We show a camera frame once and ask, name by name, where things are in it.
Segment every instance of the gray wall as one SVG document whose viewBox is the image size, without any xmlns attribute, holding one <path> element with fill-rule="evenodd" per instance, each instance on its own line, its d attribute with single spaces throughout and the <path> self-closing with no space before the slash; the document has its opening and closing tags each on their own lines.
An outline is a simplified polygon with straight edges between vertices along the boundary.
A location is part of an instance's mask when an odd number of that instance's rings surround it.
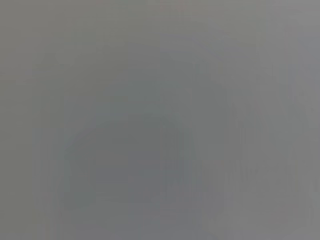
<svg viewBox="0 0 320 240">
<path fill-rule="evenodd" d="M 319 239 L 319 16 L 1 1 L 0 238 Z"/>
</svg>

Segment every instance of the gray background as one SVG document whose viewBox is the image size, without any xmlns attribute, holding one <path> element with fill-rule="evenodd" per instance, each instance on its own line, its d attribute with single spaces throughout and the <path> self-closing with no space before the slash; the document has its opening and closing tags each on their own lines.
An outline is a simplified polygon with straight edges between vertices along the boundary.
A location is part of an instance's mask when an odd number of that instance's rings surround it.
<svg viewBox="0 0 320 240">
<path fill-rule="evenodd" d="M 319 16 L 1 1 L 0 238 L 319 239 Z"/>
</svg>

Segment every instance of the gray surface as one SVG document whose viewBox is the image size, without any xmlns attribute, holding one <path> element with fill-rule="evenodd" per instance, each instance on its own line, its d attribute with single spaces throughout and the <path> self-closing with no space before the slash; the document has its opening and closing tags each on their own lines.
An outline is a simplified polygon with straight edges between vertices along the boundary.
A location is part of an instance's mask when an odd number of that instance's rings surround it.
<svg viewBox="0 0 320 240">
<path fill-rule="evenodd" d="M 319 12 L 2 1 L 0 239 L 319 239 Z"/>
</svg>

